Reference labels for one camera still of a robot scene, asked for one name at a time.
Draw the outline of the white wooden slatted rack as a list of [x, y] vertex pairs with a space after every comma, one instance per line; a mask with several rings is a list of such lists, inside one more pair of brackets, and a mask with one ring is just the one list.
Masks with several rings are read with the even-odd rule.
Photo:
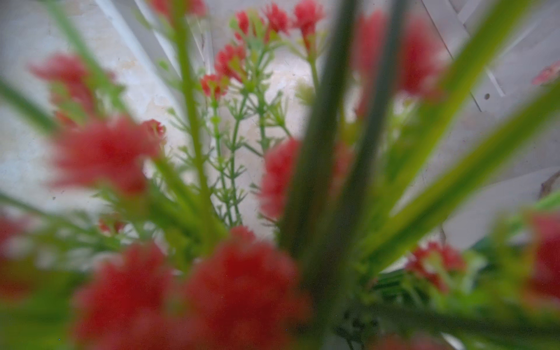
[[[443, 57], [456, 58], [475, 27], [491, 8], [490, 1], [414, 1], [414, 9], [433, 25], [443, 44]], [[100, 1], [99, 8], [132, 52], [126, 65], [134, 72], [125, 77], [128, 103], [137, 118], [170, 125], [169, 107], [179, 96], [158, 76], [157, 61], [174, 64], [170, 45], [146, 29], [138, 17], [151, 17], [142, 1]], [[420, 178], [407, 192], [411, 198], [464, 155], [492, 127], [538, 91], [533, 77], [559, 59], [559, 3], [537, 4], [521, 22], [479, 86], [467, 100], [457, 121], [440, 143]], [[467, 248], [481, 239], [497, 214], [518, 209], [538, 198], [541, 185], [559, 170], [559, 125], [551, 125], [529, 148], [474, 198], [443, 223], [441, 231], [451, 244]]]

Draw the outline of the red flower plant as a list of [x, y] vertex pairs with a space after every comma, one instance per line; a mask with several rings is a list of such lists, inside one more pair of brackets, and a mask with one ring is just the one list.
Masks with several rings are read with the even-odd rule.
[[559, 348], [559, 197], [545, 211], [501, 220], [489, 240], [459, 252], [420, 241], [525, 141], [559, 113], [554, 83], [403, 209], [396, 204], [484, 65], [529, 8], [499, 1], [446, 71], [424, 25], [397, 1], [387, 14], [338, 12], [303, 139], [264, 148], [261, 211], [272, 242], [240, 220], [234, 186], [210, 185], [201, 130], [211, 121], [197, 92], [217, 104], [237, 88], [237, 120], [265, 78], [279, 32], [300, 31], [316, 58], [323, 13], [302, 1], [289, 20], [272, 7], [249, 17], [194, 80], [187, 43], [191, 1], [171, 1], [165, 33], [179, 55], [188, 165], [180, 177], [151, 125], [134, 121], [61, 9], [47, 7], [76, 50], [36, 71], [55, 93], [48, 115], [6, 82], [1, 97], [53, 144], [55, 183], [95, 189], [115, 221], [56, 216], [3, 195], [1, 205], [40, 220], [1, 216], [1, 243], [30, 252], [1, 258], [3, 349], [318, 349], [329, 334], [363, 349], [444, 349], [444, 335], [486, 349]]

